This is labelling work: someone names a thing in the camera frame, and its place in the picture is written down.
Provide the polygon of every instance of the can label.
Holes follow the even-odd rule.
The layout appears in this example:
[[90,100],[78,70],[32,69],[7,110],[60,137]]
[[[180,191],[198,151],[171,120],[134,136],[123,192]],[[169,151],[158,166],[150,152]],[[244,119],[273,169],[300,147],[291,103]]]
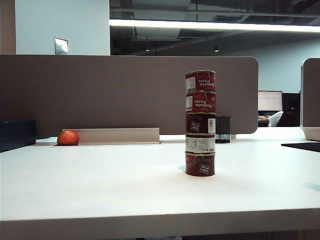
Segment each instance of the can label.
[[186,93],[195,91],[216,91],[216,74],[214,71],[200,70],[185,75]]
[[215,155],[185,153],[185,172],[192,176],[207,177],[215,174]]
[[188,93],[185,98],[186,112],[216,112],[216,93],[209,91],[195,91]]
[[189,77],[185,80],[185,88],[186,88],[186,93],[196,91],[196,78],[194,76]]
[[195,154],[213,153],[215,137],[185,137],[185,150]]
[[215,134],[216,115],[205,113],[186,114],[185,132],[187,134]]

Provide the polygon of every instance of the white desk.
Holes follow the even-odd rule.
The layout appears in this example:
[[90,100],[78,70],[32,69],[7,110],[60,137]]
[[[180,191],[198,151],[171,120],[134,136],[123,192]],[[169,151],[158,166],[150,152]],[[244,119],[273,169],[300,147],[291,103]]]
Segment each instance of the white desk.
[[281,146],[296,142],[298,127],[237,135],[210,177],[184,173],[181,142],[3,152],[1,240],[320,229],[320,153]]

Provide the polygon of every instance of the fluorescent light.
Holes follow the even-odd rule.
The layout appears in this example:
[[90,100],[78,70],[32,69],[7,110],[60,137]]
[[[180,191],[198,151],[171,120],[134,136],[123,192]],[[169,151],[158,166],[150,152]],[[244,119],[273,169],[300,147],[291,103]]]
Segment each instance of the fluorescent light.
[[110,19],[109,24],[110,26],[122,26],[122,27],[320,33],[320,26],[297,26],[297,25],[219,23],[219,22],[198,22],[198,21],[123,20],[123,19]]

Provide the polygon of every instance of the black mat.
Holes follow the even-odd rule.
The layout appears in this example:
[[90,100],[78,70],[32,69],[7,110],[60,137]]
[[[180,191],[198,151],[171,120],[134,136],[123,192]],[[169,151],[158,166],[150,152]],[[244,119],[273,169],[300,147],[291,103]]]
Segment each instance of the black mat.
[[283,143],[281,144],[281,146],[295,148],[295,149],[310,150],[310,151],[320,153],[320,142]]

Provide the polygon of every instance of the exposed ceiling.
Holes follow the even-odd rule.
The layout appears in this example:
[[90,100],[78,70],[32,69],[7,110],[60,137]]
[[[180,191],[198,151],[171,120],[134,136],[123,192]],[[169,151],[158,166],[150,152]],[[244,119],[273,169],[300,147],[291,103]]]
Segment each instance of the exposed ceiling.
[[[320,26],[320,0],[110,0],[111,19]],[[319,33],[110,27],[112,55],[187,56],[213,46],[231,52],[320,38]]]

